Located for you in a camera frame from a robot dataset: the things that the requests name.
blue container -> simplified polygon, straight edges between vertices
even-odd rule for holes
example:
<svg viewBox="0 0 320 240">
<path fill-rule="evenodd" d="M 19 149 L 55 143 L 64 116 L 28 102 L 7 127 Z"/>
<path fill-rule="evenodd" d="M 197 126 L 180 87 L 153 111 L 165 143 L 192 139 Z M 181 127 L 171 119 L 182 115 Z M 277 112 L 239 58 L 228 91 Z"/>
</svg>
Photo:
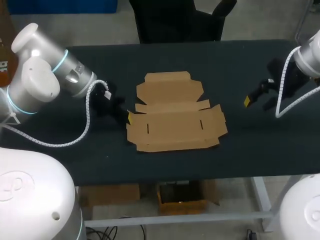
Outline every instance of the blue container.
<svg viewBox="0 0 320 240">
<path fill-rule="evenodd" d="M 114 14 L 118 0 L 7 0 L 11 14 Z"/>
</svg>

white spiral cable wrap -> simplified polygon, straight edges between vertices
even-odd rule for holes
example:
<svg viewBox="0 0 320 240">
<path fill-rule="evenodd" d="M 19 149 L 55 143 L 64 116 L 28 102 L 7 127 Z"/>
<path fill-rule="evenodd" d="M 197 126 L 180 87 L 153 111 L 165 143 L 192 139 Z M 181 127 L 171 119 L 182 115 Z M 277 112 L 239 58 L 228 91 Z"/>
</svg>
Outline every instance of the white spiral cable wrap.
<svg viewBox="0 0 320 240">
<path fill-rule="evenodd" d="M 88 130 L 89 130 L 89 127 L 90 127 L 90 93 L 93 89 L 93 87 L 96 85 L 96 84 L 103 84 L 105 89 L 108 91 L 109 88 L 108 88 L 108 84 L 105 82 L 105 81 L 102 81 L 102 80 L 95 80 L 94 82 L 92 82 L 87 90 L 87 93 L 86 93 L 86 96 L 85 96 L 85 114 L 86 114 L 86 125 L 85 125 L 85 128 L 84 128 L 84 131 L 83 133 L 76 139 L 76 140 L 73 140 L 71 142 L 67 142 L 67 143 L 64 143 L 64 144 L 51 144 L 51 143 L 46 143 L 46 142 L 43 142 L 43 141 L 40 141 L 40 140 L 37 140 L 35 138 L 33 138 L 32 136 L 29 136 L 28 134 L 25 134 L 24 132 L 12 127 L 12 126 L 9 126 L 9 125 L 6 125 L 6 124 L 3 124 L 1 125 L 0 124 L 0 127 L 4 127 L 8 130 L 11 130 L 13 132 L 15 132 L 16 134 L 19 134 L 21 135 L 22 137 L 36 143 L 36 144 L 39 144 L 39 145 L 42 145 L 42 146 L 45 146 L 45 147 L 49 147 L 49 148 L 63 148 L 63 147 L 67 147 L 67 146 L 71 146 L 71 145 L 74 145 L 76 143 L 78 143 L 79 141 L 81 141 L 85 136 L 86 134 L 88 133 Z"/>
<path fill-rule="evenodd" d="M 287 72 L 287 67 L 288 64 L 290 62 L 291 57 L 293 56 L 293 54 L 299 49 L 300 47 L 296 47 L 295 49 L 293 49 L 288 57 L 285 60 L 284 63 L 284 67 L 282 70 L 282 75 L 281 75 L 281 81 L 280 81 L 280 88 L 279 88 L 279 95 L 278 95 L 278 102 L 276 104 L 276 109 L 275 109 L 275 117 L 281 118 L 285 113 L 287 113 L 290 109 L 292 109 L 294 106 L 296 106 L 297 104 L 301 103 L 303 100 L 305 100 L 306 98 L 312 96 L 313 94 L 317 93 L 320 91 L 320 86 L 316 87 L 315 89 L 307 92 L 306 94 L 304 94 L 303 96 L 299 97 L 297 100 L 295 100 L 294 102 L 292 102 L 289 106 L 287 106 L 284 110 L 282 110 L 280 112 L 280 105 L 281 105 L 281 100 L 282 100 L 282 93 L 284 90 L 284 84 L 285 84 L 285 77 L 286 77 L 286 72 Z"/>
</svg>

cardboard box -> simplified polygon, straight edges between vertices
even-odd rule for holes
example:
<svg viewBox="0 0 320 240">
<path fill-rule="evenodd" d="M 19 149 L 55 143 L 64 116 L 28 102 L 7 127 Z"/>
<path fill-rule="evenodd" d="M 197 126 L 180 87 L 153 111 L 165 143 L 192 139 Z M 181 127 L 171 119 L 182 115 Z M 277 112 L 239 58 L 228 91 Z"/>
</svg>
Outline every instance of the cardboard box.
<svg viewBox="0 0 320 240">
<path fill-rule="evenodd" d="M 110 204 L 125 204 L 140 199 L 138 184 L 82 186 L 79 189 L 80 205 L 92 208 Z"/>
<path fill-rule="evenodd" d="M 220 105 L 198 101 L 202 83 L 187 71 L 148 73 L 136 87 L 139 113 L 129 113 L 127 140 L 141 152 L 203 149 L 219 144 L 226 134 L 226 120 Z"/>
<path fill-rule="evenodd" d="M 198 191 L 200 195 L 197 200 L 183 201 L 179 200 L 177 202 L 165 202 L 164 196 L 161 193 L 161 186 L 157 186 L 157 198 L 159 204 L 159 212 L 161 215 L 189 215 L 189 214 L 201 214 L 207 209 L 208 202 L 212 202 L 219 205 L 219 194 L 217 191 L 216 181 L 203 180 L 197 181 Z"/>
<path fill-rule="evenodd" d="M 8 85 L 17 69 L 18 59 L 11 51 L 16 37 L 6 0 L 0 0 L 0 87 Z"/>
</svg>

black office chair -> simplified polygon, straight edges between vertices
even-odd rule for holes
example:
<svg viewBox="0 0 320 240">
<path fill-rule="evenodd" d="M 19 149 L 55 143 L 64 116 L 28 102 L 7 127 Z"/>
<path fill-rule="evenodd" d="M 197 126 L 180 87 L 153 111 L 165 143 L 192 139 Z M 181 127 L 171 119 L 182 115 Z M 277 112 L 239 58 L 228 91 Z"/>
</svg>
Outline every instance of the black office chair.
<svg viewBox="0 0 320 240">
<path fill-rule="evenodd" d="M 129 0 L 141 44 L 220 41 L 237 0 L 222 0 L 212 14 L 194 0 Z"/>
</svg>

gray concrete floor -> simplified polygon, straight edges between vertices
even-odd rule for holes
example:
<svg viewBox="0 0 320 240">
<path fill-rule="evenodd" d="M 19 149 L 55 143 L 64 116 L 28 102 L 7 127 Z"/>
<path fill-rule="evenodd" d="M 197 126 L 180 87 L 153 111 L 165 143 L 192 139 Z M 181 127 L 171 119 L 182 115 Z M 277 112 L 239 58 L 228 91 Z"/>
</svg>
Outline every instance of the gray concrete floor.
<svg viewBox="0 0 320 240">
<path fill-rule="evenodd" d="M 196 8 L 211 13 L 219 0 L 195 0 Z M 293 39 L 307 0 L 238 0 L 227 17 L 223 40 Z M 134 12 L 119 0 L 116 14 L 14 15 L 17 30 L 38 23 L 64 46 L 138 44 Z"/>
<path fill-rule="evenodd" d="M 264 177 L 271 204 L 277 199 L 288 179 L 289 176 Z M 249 178 L 217 179 L 217 187 L 220 206 L 210 203 L 208 213 L 248 213 L 259 210 Z M 152 196 L 130 204 L 96 206 L 93 209 L 93 219 L 157 216 L 158 203 L 155 195 Z M 257 232 L 259 240 L 284 240 L 279 229 L 271 233 L 263 232 L 259 219 L 147 225 L 145 228 L 148 240 L 245 240 L 247 229 Z M 143 234 L 139 226 L 119 227 L 116 239 L 142 240 Z"/>
<path fill-rule="evenodd" d="M 198 10 L 211 13 L 219 0 L 195 0 Z M 238 0 L 227 17 L 223 40 L 294 39 L 298 23 L 304 14 L 307 0 Z M 308 16 L 301 30 L 311 36 L 320 28 L 319 15 Z M 64 46 L 138 44 L 133 10 L 128 0 L 119 0 L 116 14 L 14 15 L 17 30 L 36 22 L 49 36 Z M 265 177 L 271 201 L 274 201 L 288 177 Z M 219 179 L 221 206 L 211 205 L 209 211 L 250 212 L 257 203 L 246 178 Z M 156 216 L 157 203 L 148 199 L 128 205 L 95 207 L 94 219 L 122 216 Z M 258 232 L 260 240 L 283 240 L 279 230 L 263 233 L 259 220 L 222 221 L 208 223 L 164 224 L 146 226 L 147 239 L 183 240 L 244 240 L 246 230 Z M 120 227 L 117 240 L 143 239 L 137 226 Z"/>
</svg>

